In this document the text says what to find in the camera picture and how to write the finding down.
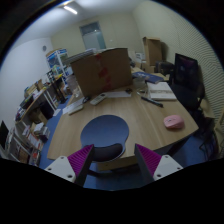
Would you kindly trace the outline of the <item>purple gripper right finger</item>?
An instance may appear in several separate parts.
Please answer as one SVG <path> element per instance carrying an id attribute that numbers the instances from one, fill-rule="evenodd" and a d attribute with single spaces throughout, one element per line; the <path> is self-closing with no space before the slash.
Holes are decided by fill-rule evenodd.
<path id="1" fill-rule="evenodd" d="M 171 156 L 167 154 L 161 156 L 142 145 L 136 144 L 134 153 L 146 184 L 182 169 L 182 166 Z"/>

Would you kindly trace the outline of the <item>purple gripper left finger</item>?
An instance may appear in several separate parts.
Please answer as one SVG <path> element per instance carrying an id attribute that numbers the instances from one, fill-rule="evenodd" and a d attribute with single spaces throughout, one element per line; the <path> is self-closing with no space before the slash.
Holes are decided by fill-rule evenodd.
<path id="1" fill-rule="evenodd" d="M 46 171 L 78 186 L 83 186 L 94 155 L 94 146 L 87 145 L 70 156 L 60 156 Z"/>

